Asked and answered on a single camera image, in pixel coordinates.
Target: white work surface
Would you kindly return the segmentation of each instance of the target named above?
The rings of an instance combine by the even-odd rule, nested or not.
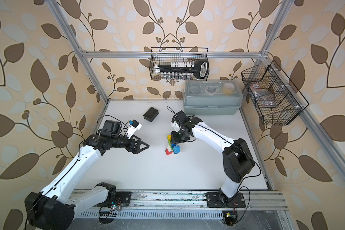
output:
[[[175,113],[183,110],[181,100],[110,101],[105,115],[114,116],[122,122],[135,119],[141,123],[142,128],[134,135],[150,147],[139,154],[130,153],[124,148],[107,150],[88,170],[76,189],[91,189],[100,182],[107,182],[118,190],[218,190],[226,178],[222,153],[197,139],[179,144],[180,153],[166,155],[166,136],[174,131],[170,125],[174,114],[166,106],[170,106]],[[152,122],[143,118],[150,107],[159,111]],[[253,159],[258,162],[239,110],[230,116],[197,117],[222,135],[235,140],[244,139]],[[100,128],[106,120],[114,119],[104,117]],[[258,173],[258,166],[255,165],[248,175]],[[267,189],[262,175],[245,179],[242,186],[250,190]]]

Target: plastic bag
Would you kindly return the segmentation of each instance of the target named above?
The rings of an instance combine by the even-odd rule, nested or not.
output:
[[[251,91],[259,106],[274,107],[275,95],[268,90],[258,89],[256,85],[251,85]]]

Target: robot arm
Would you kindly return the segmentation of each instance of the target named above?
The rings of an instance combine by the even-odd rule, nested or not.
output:
[[[67,229],[75,217],[90,207],[107,201],[113,206],[116,199],[115,186],[99,183],[91,191],[69,199],[72,191],[88,169],[110,148],[125,148],[138,154],[149,145],[134,136],[141,125],[133,120],[125,136],[120,135],[121,123],[107,120],[99,135],[90,135],[79,153],[63,171],[40,193],[30,193],[25,199],[29,223],[43,230]]]
[[[221,186],[222,200],[229,203],[239,191],[244,176],[255,163],[246,142],[239,138],[234,140],[211,129],[198,117],[187,117],[183,111],[176,113],[171,121],[175,131],[171,132],[171,142],[178,144],[190,140],[194,136],[203,140],[223,156],[226,180]]]

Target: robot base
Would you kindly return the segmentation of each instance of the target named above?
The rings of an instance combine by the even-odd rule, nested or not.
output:
[[[234,197],[230,198],[230,203],[223,204],[220,201],[220,193],[219,192],[207,192],[206,193],[206,200],[207,200],[207,207],[208,208],[234,208],[235,203],[237,208],[245,208],[245,201],[243,193],[238,192],[235,194]]]

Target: wire basket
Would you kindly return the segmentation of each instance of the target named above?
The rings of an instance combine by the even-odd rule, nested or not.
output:
[[[285,72],[289,83],[281,81],[276,71],[282,69],[278,70],[278,68],[279,65],[277,63],[274,65],[272,61],[270,65],[257,65],[241,72],[245,88],[264,125],[288,125],[309,105],[307,99]],[[299,92],[304,101],[299,102],[295,99],[289,87]],[[256,96],[256,89],[267,91],[262,92],[265,93],[264,95],[257,94]]]
[[[208,48],[151,47],[151,79],[206,81],[210,71],[207,52]]]

